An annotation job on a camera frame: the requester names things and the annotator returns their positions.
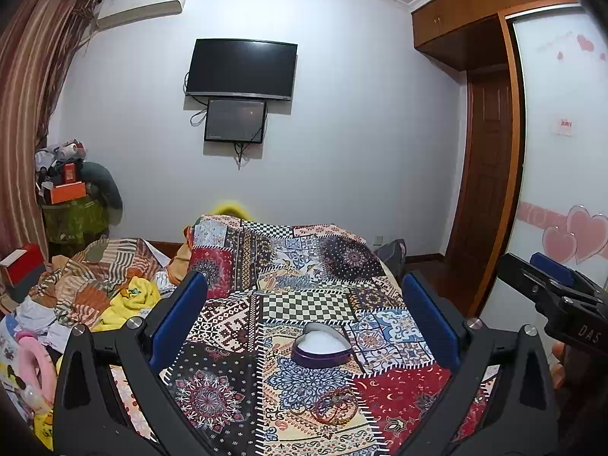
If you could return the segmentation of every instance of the monitor screen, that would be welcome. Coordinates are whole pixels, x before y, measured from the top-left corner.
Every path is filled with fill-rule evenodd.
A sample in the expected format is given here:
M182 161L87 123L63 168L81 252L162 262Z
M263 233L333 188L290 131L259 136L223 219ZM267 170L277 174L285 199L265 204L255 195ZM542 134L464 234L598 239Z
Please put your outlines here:
M244 100L209 100L205 140L251 142L259 144L264 136L266 103Z
M291 99L297 44L197 39L186 94Z

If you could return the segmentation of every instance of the curtain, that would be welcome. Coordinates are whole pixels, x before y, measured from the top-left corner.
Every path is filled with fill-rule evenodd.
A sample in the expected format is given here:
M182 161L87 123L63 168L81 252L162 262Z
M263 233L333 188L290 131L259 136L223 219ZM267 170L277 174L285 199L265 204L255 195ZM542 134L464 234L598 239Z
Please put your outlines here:
M48 256L34 154L96 2L25 0L0 37L0 258L25 243Z

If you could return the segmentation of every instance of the door frame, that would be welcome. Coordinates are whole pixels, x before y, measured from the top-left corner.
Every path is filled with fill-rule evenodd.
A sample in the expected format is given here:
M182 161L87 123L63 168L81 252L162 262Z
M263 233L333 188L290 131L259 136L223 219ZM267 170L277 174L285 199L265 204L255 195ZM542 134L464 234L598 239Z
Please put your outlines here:
M524 108L524 83L521 78L521 66L519 64L519 54L517 52L514 39L511 35L512 27L507 22L507 18L513 14L543 8L552 5L562 5L565 3L577 3L578 0L539 0L537 2L525 3L509 9L498 12L502 35L505 40L507 49L507 65L510 78L510 93L511 93L511 158L509 161L509 175L507 178L507 190L505 193L505 203L503 205L499 226L496 231L492 252L486 264L486 269L481 277L481 282L478 285L473 301L467 312L468 317L477 317L481 312L486 299L488 298L494 281L496 279L496 264L498 258L504 253L507 243L511 235L515 214L519 202L519 191L522 182L522 170L524 167L524 152L525 152L525 108ZM464 148L464 164L462 180L460 182L460 192L458 193L458 202L460 203L464 191L466 190L467 175L470 163L470 140L472 135L472 89L470 81L467 77L467 113L466 113L466 144ZM454 224L446 256L449 255L450 249L453 246L452 237L456 236L458 231L458 222L462 216L463 208L457 205L456 214L454 216Z

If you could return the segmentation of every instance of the bolt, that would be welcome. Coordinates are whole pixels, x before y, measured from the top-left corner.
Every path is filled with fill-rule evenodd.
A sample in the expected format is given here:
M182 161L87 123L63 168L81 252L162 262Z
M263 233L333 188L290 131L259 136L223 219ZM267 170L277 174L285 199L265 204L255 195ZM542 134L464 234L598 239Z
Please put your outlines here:
M532 324L526 324L524 326L524 332L528 336L536 336L538 334L538 330Z
M481 329L483 327L483 321L480 318L470 317L466 320L466 326L469 329Z
M72 334L74 336L80 336L81 334L84 334L84 332L87 330L87 327L84 324L76 324L73 328L72 328Z
M137 329L139 326L142 325L142 322L143 320L141 317L135 316L127 319L127 327L129 329Z

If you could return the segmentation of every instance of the green basket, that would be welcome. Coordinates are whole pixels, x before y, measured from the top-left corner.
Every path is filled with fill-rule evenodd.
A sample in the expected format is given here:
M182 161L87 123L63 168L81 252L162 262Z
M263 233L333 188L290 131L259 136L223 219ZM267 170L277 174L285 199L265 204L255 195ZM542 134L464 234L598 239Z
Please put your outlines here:
M108 211L88 196L55 205L43 205L46 236L51 243L83 244L86 236L108 228Z

